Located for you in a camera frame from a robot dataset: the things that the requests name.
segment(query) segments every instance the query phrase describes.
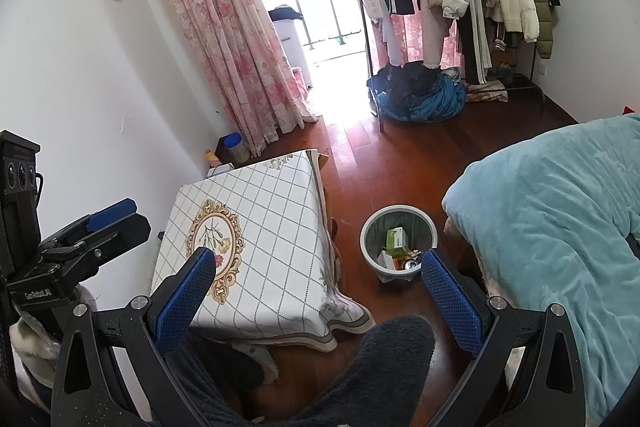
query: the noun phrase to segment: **orange bottle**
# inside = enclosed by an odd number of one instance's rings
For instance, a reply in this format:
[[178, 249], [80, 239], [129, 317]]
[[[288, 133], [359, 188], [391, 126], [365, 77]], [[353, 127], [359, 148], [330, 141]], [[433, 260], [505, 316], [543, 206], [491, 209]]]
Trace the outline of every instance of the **orange bottle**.
[[218, 157], [213, 154], [211, 152], [211, 149], [207, 149], [204, 152], [204, 155], [207, 157], [207, 160], [209, 161], [209, 165], [213, 168], [213, 167], [218, 167], [219, 165], [222, 165], [222, 162], [218, 159]]

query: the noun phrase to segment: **white checkered tablecloth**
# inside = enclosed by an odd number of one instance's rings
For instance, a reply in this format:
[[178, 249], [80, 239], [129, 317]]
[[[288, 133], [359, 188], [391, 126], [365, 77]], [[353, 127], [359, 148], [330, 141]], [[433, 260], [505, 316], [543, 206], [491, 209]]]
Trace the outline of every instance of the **white checkered tablecloth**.
[[333, 329], [361, 333], [374, 324], [338, 291], [316, 150], [181, 188], [152, 288], [199, 246], [214, 251], [217, 268], [193, 326], [211, 336], [329, 351]]

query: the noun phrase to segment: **white trash can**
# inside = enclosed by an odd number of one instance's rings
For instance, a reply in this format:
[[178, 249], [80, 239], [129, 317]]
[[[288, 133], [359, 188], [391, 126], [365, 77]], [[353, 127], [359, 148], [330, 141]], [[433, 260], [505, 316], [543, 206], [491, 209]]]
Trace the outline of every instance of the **white trash can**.
[[434, 222], [419, 208], [407, 204], [392, 204], [380, 208], [362, 227], [360, 250], [382, 282], [410, 281], [420, 271], [420, 264], [409, 270], [391, 270], [378, 264], [378, 256], [386, 247], [386, 231], [402, 227], [409, 241], [409, 250], [425, 252], [438, 245], [438, 230]]

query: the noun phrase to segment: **olive green jacket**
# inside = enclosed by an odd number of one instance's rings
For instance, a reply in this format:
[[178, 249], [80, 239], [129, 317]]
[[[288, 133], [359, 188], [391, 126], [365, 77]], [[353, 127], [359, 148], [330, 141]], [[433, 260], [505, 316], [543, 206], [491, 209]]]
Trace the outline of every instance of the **olive green jacket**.
[[551, 58], [551, 51], [554, 47], [553, 20], [549, 10], [548, 0], [534, 0], [538, 22], [540, 23], [540, 35], [536, 42], [536, 49], [540, 58]]

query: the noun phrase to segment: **pink floral curtain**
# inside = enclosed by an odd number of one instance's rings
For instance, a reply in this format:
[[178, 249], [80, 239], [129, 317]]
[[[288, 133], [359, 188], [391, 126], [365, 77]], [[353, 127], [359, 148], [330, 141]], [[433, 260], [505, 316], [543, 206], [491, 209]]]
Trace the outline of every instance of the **pink floral curtain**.
[[262, 0], [169, 0], [253, 155], [317, 118], [300, 95]]

